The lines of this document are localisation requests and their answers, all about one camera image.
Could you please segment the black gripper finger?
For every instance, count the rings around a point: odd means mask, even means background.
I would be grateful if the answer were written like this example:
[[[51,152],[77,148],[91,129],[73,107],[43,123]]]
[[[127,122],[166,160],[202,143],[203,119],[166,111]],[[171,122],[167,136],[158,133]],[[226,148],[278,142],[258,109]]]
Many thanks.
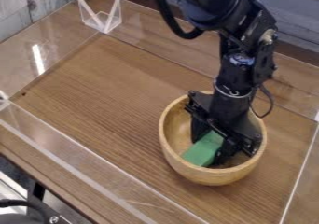
[[[237,137],[223,138],[217,141],[217,154],[214,165],[222,165],[241,151],[241,141]]]
[[[193,118],[191,120],[191,139],[195,143],[209,132],[211,131],[211,126],[205,120]]]

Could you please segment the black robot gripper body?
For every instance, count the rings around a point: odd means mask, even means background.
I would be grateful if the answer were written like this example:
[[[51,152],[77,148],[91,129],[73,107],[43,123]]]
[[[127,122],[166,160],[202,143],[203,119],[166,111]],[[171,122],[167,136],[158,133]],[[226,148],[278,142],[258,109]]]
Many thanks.
[[[223,95],[219,91],[189,91],[185,106],[193,118],[207,121],[211,131],[223,138],[237,137],[243,152],[253,157],[263,142],[262,128],[250,109],[250,97]]]

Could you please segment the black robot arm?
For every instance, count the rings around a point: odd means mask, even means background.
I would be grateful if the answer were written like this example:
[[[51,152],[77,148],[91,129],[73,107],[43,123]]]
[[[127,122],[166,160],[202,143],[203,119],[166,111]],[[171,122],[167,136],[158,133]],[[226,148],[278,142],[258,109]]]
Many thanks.
[[[273,54],[277,19],[258,0],[179,0],[194,30],[186,32],[167,0],[155,0],[171,31],[195,39],[209,31],[219,35],[221,70],[214,91],[189,92],[185,106],[191,115],[191,147],[182,158],[195,166],[223,164],[237,153],[254,156],[263,134],[250,120],[254,97],[277,69]]]

